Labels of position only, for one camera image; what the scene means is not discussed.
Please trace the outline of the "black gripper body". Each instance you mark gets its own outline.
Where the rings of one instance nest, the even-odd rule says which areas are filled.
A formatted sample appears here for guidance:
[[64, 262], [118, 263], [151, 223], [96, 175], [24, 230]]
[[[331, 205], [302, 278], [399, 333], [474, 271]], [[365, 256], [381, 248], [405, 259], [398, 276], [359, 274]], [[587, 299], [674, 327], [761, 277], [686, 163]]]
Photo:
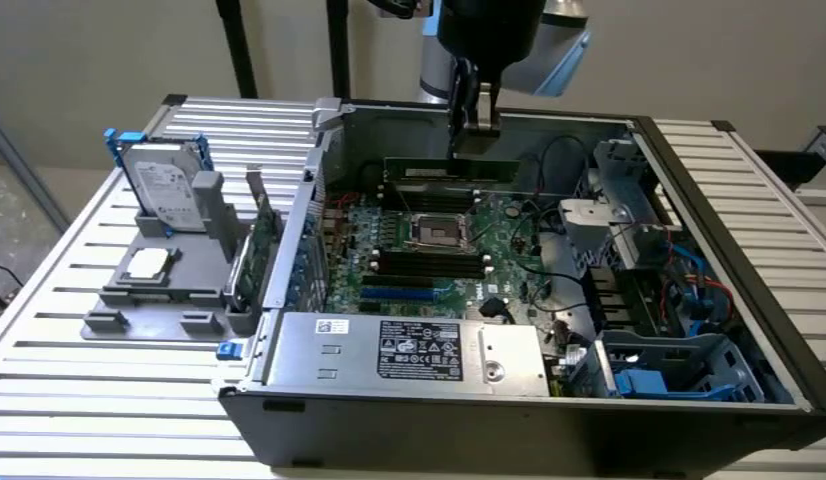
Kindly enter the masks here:
[[502, 71], [529, 54], [542, 11], [542, 1], [443, 0], [438, 42], [481, 71]]

